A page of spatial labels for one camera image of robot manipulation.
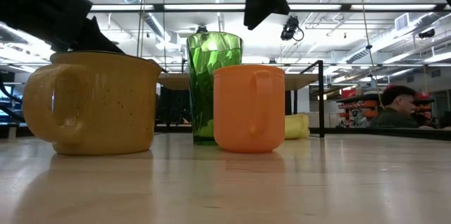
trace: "man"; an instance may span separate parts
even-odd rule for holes
[[[381,97],[385,107],[371,121],[372,127],[418,128],[410,116],[415,111],[415,90],[405,86],[394,86],[384,91]]]

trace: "dark shirt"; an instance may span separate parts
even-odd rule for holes
[[[392,108],[385,108],[371,120],[371,127],[418,128],[415,120]]]

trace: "green drinking glass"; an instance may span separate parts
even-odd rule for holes
[[[241,64],[242,39],[223,32],[197,33],[188,37],[187,47],[194,144],[215,144],[213,72]]]

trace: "yellow mug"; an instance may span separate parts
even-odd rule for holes
[[[67,155],[149,149],[158,64],[98,51],[57,53],[50,60],[31,74],[23,93],[25,122],[36,137]]]

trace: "table surface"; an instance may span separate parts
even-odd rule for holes
[[[270,154],[157,135],[151,151],[54,153],[0,143],[0,223],[449,223],[451,143],[375,135],[286,141]]]

